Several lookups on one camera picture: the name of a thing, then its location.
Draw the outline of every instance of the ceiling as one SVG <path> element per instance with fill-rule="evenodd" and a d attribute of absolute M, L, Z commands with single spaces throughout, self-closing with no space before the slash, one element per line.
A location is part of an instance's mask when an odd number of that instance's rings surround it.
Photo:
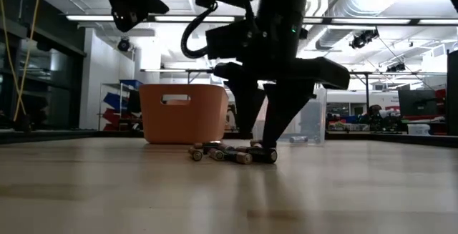
<path fill-rule="evenodd" d="M 110 5 L 108 0 L 46 0 L 53 6 L 62 11 L 63 14 L 109 14 Z M 197 15 L 203 11 L 195 5 L 194 0 L 162 0 L 169 7 L 169 15 Z M 308 16 L 321 16 L 327 8 L 327 3 L 322 1 L 333 0 L 308 0 Z M 365 6 L 377 6 L 383 0 L 364 0 Z M 233 6 L 220 4 L 218 10 L 213 15 L 244 15 L 244 11 Z M 377 16 L 383 17 L 431 17 L 446 16 L 458 17 L 449 0 L 393 0 L 387 8 L 384 8 Z M 85 26 L 97 29 L 99 36 L 108 42 L 116 43 L 121 33 L 115 29 L 113 23 L 86 24 Z M 202 47 L 205 45 L 205 31 L 215 28 L 217 24 L 202 24 L 192 35 L 189 41 L 190 48 Z M 132 33 L 150 33 L 161 43 L 162 62 L 189 62 L 195 60 L 188 59 L 180 51 L 180 39 L 186 24 L 173 23 L 143 23 L 135 28 Z M 361 30 L 349 31 L 348 34 L 336 42 L 332 49 L 318 51 L 313 45 L 301 46 L 298 56 L 303 58 L 313 58 L 325 56 L 328 59 L 341 63 L 349 69 L 355 71 L 380 69 L 384 71 L 386 65 L 392 64 L 397 59 L 401 59 L 410 64 L 421 68 L 422 55 L 433 48 L 444 47 L 450 49 L 457 40 L 456 27 L 409 27 L 409 26 L 381 26 L 379 27 L 380 39 L 368 44 L 360 50 L 353 50 L 349 47 L 349 42 L 353 39 L 353 34 Z M 147 37 L 132 37 L 136 40 Z"/>

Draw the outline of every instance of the ceiling duct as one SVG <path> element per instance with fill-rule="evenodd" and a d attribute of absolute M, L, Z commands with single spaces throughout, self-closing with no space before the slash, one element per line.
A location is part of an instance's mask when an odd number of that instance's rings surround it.
<path fill-rule="evenodd" d="M 329 17 L 370 17 L 378 16 L 397 0 L 337 0 L 325 12 Z M 316 25 L 308 33 L 307 49 L 329 50 L 353 31 L 346 29 L 329 29 Z"/>

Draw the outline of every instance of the clear plastic bin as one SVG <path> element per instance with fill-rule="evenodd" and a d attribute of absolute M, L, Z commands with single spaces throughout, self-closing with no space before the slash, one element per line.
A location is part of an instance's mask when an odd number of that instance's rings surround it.
<path fill-rule="evenodd" d="M 316 99 L 308 101 L 306 106 L 291 120 L 279 141 L 289 140 L 290 137 L 307 137 L 308 144 L 324 145 L 327 90 L 319 88 L 315 89 L 313 93 L 316 94 Z M 253 127 L 254 139 L 263 138 L 266 110 L 267 99 L 264 101 Z"/>

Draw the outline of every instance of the wooden floor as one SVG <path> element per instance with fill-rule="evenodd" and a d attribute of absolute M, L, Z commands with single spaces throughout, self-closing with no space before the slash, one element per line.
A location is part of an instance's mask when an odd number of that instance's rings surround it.
<path fill-rule="evenodd" d="M 276 165 L 237 165 L 141 139 L 3 145 L 0 233 L 458 233 L 458 150 L 278 151 Z"/>

